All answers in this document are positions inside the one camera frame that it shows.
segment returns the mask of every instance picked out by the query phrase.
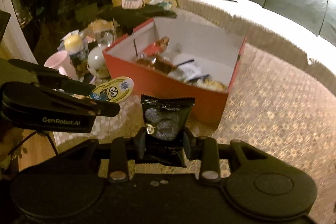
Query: open cardboard box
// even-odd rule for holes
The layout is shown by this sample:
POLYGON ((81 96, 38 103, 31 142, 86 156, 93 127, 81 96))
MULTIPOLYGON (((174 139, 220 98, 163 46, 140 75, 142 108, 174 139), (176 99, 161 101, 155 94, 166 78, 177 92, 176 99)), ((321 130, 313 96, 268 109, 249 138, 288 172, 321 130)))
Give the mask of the open cardboard box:
POLYGON ((195 97, 192 114, 199 121, 218 127, 245 42, 243 36, 227 33, 222 28, 156 17, 136 27, 132 35, 117 39, 104 50, 104 57, 112 78, 127 76, 134 81, 135 94, 163 99, 195 97), (228 89, 225 92, 201 89, 134 63, 137 52, 140 54, 164 36, 169 37, 164 56, 174 65, 194 58, 204 73, 228 85, 228 89))

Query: minion sticker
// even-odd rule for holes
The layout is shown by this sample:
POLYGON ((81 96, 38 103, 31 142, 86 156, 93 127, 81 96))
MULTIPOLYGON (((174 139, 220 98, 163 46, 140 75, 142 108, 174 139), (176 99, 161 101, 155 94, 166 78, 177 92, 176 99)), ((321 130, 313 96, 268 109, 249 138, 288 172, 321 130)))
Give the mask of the minion sticker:
POLYGON ((90 98, 118 103, 132 93, 133 87, 134 82, 131 78, 118 77, 97 86, 90 94, 90 98))

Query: white window frame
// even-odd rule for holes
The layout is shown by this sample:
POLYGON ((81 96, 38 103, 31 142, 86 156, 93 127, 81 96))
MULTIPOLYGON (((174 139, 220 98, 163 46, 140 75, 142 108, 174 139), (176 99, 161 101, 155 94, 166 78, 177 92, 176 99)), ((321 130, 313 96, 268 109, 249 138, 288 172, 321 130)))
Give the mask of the white window frame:
POLYGON ((11 14, 1 42, 1 50, 9 58, 18 58, 37 64, 17 20, 12 0, 0 0, 0 10, 11 14))

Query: white digital clock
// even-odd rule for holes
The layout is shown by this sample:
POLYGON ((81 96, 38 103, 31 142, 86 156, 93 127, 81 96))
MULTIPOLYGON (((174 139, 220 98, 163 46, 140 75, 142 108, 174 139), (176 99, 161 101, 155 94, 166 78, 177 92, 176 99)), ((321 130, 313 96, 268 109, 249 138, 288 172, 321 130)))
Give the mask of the white digital clock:
POLYGON ((142 8, 144 0, 123 0, 121 3, 124 9, 139 9, 142 8))

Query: pink cup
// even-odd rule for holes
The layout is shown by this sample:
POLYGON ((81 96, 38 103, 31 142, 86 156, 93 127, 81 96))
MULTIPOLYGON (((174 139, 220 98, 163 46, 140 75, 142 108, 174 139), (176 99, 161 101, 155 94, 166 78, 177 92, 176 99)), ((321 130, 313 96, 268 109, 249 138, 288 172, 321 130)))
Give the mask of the pink cup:
POLYGON ((73 80, 78 80, 75 68, 70 63, 70 56, 67 51, 54 53, 44 63, 45 67, 56 69, 60 74, 69 76, 73 80))

